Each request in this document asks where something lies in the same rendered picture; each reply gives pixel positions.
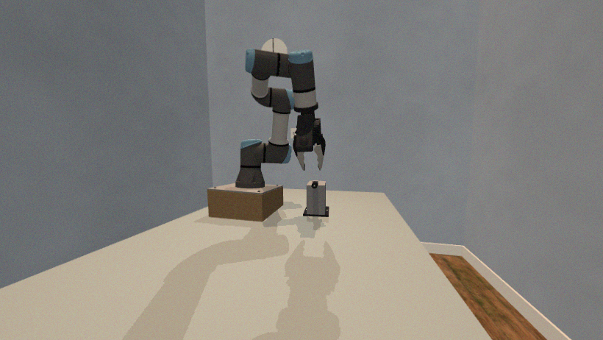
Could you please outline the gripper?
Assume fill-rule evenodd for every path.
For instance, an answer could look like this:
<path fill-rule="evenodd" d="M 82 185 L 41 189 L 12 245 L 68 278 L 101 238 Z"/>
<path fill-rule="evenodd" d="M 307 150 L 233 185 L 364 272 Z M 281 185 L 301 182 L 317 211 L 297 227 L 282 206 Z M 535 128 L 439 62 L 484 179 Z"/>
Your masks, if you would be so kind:
<path fill-rule="evenodd" d="M 323 165 L 323 160 L 324 160 L 324 152 L 325 152 L 325 140 L 323 138 L 323 134 L 321 134 L 321 120 L 319 118 L 315 118 L 315 112 L 314 110 L 318 109 L 318 103 L 312 107 L 294 107 L 294 111 L 297 113 L 301 113 L 301 115 L 309 115 L 309 114 L 313 114 L 313 118 L 314 118 L 314 132 L 313 132 L 313 146 L 314 146 L 314 151 L 317 154 L 317 161 L 318 161 L 318 168 L 319 170 L 321 170 L 322 165 Z M 310 111 L 310 112 L 308 112 Z M 311 113 L 312 112 L 312 113 Z M 304 152 L 297 152 L 296 151 L 296 135 L 294 135 L 294 140 L 293 140 L 293 150 L 298 158 L 298 161 L 304 171 L 305 168 L 305 164 L 304 164 Z"/>

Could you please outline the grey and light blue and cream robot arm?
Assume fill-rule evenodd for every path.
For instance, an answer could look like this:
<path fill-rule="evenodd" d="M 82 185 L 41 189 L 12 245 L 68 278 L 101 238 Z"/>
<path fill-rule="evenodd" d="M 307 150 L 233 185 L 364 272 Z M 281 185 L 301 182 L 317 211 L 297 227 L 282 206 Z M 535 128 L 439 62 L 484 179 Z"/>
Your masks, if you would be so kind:
<path fill-rule="evenodd" d="M 313 53 L 310 50 L 298 50 L 288 56 L 258 49 L 247 49 L 246 53 L 245 69 L 253 76 L 251 94 L 259 104 L 272 107 L 274 114 L 272 136 L 268 144 L 262 143 L 261 140 L 241 142 L 240 172 L 235 187 L 263 188 L 265 180 L 261 172 L 261 163 L 282 164 L 290 161 L 292 148 L 287 139 L 290 110 L 294 110 L 294 105 L 312 107 L 317 104 Z M 269 88 L 270 76 L 291 78 L 293 90 Z M 297 152 L 313 151 L 313 131 L 313 114 L 298 115 Z"/>

